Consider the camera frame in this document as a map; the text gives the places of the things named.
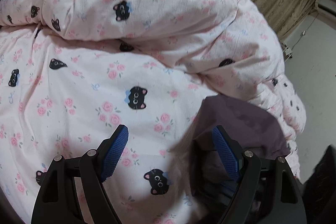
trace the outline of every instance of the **bolt head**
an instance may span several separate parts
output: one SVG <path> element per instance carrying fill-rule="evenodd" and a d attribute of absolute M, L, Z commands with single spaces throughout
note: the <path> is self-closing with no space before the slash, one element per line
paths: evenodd
<path fill-rule="evenodd" d="M 280 161 L 283 164 L 286 162 L 286 159 L 284 157 L 279 157 L 278 161 Z"/>
<path fill-rule="evenodd" d="M 94 156 L 96 153 L 97 153 L 96 150 L 91 149 L 91 150 L 88 151 L 87 155 L 90 156 L 90 157 L 92 157 L 92 156 Z"/>
<path fill-rule="evenodd" d="M 244 152 L 244 154 L 245 154 L 246 157 L 249 157 L 249 158 L 252 158 L 252 157 L 253 157 L 253 152 L 250 151 L 250 150 L 246 150 L 246 151 Z"/>
<path fill-rule="evenodd" d="M 54 157 L 54 161 L 60 161 L 62 159 L 62 156 L 61 155 L 56 155 Z"/>

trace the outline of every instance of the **black object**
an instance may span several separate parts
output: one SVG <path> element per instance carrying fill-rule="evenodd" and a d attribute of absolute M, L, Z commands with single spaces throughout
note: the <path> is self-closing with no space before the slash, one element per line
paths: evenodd
<path fill-rule="evenodd" d="M 305 183 L 302 197 L 308 224 L 334 224 L 336 219 L 336 150 L 329 146 Z"/>
<path fill-rule="evenodd" d="M 244 152 L 222 126 L 213 130 L 213 142 L 229 177 L 237 184 L 235 193 L 224 207 L 216 206 L 223 202 L 219 185 L 213 184 L 213 188 L 209 188 L 205 182 L 193 193 L 205 204 L 214 205 L 212 208 L 208 206 L 211 212 L 208 224 L 244 224 L 246 221 L 257 224 L 307 223 L 298 185 L 283 157 L 266 160 L 251 151 Z M 253 215 L 253 221 L 249 222 L 255 200 L 260 207 Z M 220 218 L 213 217 L 220 211 Z"/>
<path fill-rule="evenodd" d="M 102 182 L 111 176 L 128 140 L 128 130 L 119 125 L 97 150 L 65 160 L 57 155 L 42 181 L 31 224 L 85 224 L 79 206 L 75 177 L 80 177 L 91 216 L 96 224 L 121 224 Z"/>
<path fill-rule="evenodd" d="M 50 60 L 49 68 L 56 70 L 63 67 L 67 67 L 67 64 L 62 62 L 61 60 L 57 60 L 55 58 Z"/>

